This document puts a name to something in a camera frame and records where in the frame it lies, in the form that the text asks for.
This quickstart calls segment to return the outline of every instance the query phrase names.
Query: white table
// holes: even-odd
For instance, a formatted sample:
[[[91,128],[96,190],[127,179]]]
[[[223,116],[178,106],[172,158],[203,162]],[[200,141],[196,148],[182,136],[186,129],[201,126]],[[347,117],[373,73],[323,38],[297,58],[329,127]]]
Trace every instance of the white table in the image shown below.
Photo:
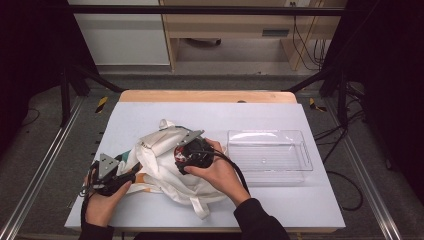
[[[344,228],[339,206],[325,173],[305,113],[296,103],[123,102],[117,103],[100,143],[110,156],[130,150],[138,138],[158,130],[167,119],[202,135],[227,142],[228,130],[300,130],[314,170],[303,183],[285,187],[250,187],[252,197],[289,232],[333,232]],[[77,197],[65,227],[80,229],[82,198]],[[209,204],[201,220],[192,206],[173,202],[164,194],[138,192],[125,196],[111,226],[123,231],[239,231],[229,200]]]

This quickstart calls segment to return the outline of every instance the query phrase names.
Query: clear plastic container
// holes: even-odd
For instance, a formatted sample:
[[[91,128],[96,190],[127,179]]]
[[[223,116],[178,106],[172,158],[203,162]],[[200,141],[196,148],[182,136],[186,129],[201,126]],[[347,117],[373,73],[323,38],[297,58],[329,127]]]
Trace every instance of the clear plastic container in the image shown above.
[[[313,170],[301,131],[228,131],[227,149],[249,186],[304,182]]]

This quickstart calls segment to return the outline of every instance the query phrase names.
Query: bag strap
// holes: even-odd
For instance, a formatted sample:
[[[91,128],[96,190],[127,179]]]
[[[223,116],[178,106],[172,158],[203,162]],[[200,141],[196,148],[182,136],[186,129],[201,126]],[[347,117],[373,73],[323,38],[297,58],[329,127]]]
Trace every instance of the bag strap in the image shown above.
[[[200,202],[200,199],[197,197],[190,198],[191,204],[193,205],[194,211],[200,219],[205,219],[209,216],[209,207],[206,203]]]
[[[147,192],[156,192],[156,193],[162,193],[160,190],[160,187],[148,184],[148,183],[133,183],[131,184],[130,189],[128,189],[128,193],[138,192],[138,191],[147,191]]]

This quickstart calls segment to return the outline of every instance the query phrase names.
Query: black sleeve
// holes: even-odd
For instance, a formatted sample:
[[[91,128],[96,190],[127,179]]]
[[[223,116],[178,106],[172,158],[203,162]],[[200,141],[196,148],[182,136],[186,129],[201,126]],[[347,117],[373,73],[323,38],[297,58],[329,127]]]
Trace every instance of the black sleeve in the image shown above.
[[[280,222],[269,216],[255,198],[241,203],[234,211],[234,216],[240,226],[242,240],[290,240]]]
[[[83,223],[81,229],[79,240],[111,240],[113,238],[114,228],[111,226],[105,228]]]

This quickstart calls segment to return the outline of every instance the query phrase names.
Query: white cloth bag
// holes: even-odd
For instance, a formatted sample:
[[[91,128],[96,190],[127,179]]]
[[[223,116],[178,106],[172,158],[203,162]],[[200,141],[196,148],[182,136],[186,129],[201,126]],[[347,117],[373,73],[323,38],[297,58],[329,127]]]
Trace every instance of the white cloth bag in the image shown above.
[[[137,174],[146,174],[143,177],[145,183],[132,184],[129,193],[145,188],[161,191],[176,202],[192,205],[199,218],[206,218],[210,213],[207,204],[223,200],[226,195],[206,180],[178,171],[174,149],[188,130],[166,120],[160,122],[159,128],[159,131],[140,138],[130,151],[127,162],[118,168],[118,173],[125,173],[140,162],[143,167]]]

